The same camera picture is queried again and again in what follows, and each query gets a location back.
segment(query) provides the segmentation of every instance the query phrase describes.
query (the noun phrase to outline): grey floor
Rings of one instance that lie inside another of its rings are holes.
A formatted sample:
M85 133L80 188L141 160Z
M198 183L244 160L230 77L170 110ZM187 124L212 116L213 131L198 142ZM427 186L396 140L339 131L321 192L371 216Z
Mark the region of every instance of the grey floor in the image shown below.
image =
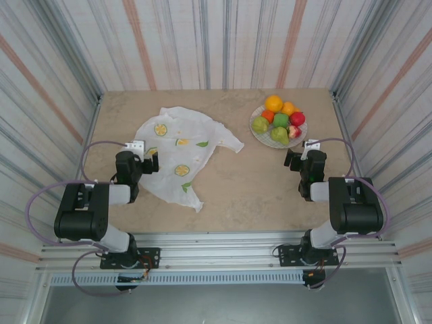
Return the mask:
M320 292L300 285L149 286L94 298L51 288L42 323L396 324L400 318L385 270L356 269L341 270Z

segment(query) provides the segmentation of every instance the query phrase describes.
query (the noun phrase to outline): beige table surface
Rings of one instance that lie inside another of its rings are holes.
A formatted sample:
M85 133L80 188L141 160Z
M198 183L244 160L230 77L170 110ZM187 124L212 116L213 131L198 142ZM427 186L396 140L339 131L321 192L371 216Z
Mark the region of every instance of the beige table surface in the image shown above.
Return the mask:
M342 137L325 89L106 93L92 141L133 140L137 129L158 115L161 107L183 106L223 123L244 143L237 154L218 146L194 178L194 191L204 202L201 212L169 204L140 187L134 204L110 207L110 223L127 232L232 232L308 229L328 220L327 203L300 197L299 173L284 167L286 150L261 144L250 131L251 113L272 94L292 101L304 112L306 139ZM349 159L342 143L326 142L321 149L327 153L326 179L347 172ZM118 146L109 144L92 147L85 165L87 176L108 180L115 173L118 151Z

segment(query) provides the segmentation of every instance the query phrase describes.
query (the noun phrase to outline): striped wall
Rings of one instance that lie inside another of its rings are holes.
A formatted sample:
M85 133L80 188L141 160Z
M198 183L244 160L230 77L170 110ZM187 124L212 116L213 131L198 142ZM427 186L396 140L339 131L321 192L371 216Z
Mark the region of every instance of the striped wall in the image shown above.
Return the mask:
M95 111L95 94L77 81L36 1L0 1L0 323L15 323L41 243L28 231L31 194L74 178ZM61 198L54 190L31 210L52 237Z
M103 91L329 88L376 0L47 0Z
M352 82L338 89L360 168L384 193L424 323L432 323L432 1L395 1Z

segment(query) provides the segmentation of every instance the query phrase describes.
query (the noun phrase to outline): white cloth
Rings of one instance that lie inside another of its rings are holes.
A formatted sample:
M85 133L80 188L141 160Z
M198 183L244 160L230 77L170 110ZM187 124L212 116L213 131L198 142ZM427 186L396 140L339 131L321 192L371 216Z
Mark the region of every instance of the white cloth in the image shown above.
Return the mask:
M192 180L206 165L215 147L238 153L244 146L225 126L209 116L183 107L161 108L135 135L146 141L146 156L157 150L159 172L143 174L140 184L168 203L203 207L192 189Z

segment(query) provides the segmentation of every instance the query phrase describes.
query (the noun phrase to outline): plate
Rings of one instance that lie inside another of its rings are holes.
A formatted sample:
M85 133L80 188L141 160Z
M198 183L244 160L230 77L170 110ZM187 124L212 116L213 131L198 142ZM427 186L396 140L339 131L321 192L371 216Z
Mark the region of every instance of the plate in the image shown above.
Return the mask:
M263 113L264 110L265 110L265 107L260 106L260 107L256 108L255 111L250 116L250 121L249 121L250 131L252 132L252 134L254 134L254 136L256 137L257 140L259 140L261 143L266 144L267 146L273 147L275 149L288 149L290 147L299 145L301 142L303 142L304 138L306 137L306 133L308 132L308 123L307 122L304 122L303 125L301 125L299 127L300 130L302 131L302 134L297 138L294 138L294 139L290 138L290 142L288 143L288 145L283 145L282 143L276 142L275 140L271 139L270 132L272 129L274 129L273 125L270 125L269 129L264 134L257 134L252 129L252 123L254 122L254 119L256 117L261 116L261 114Z

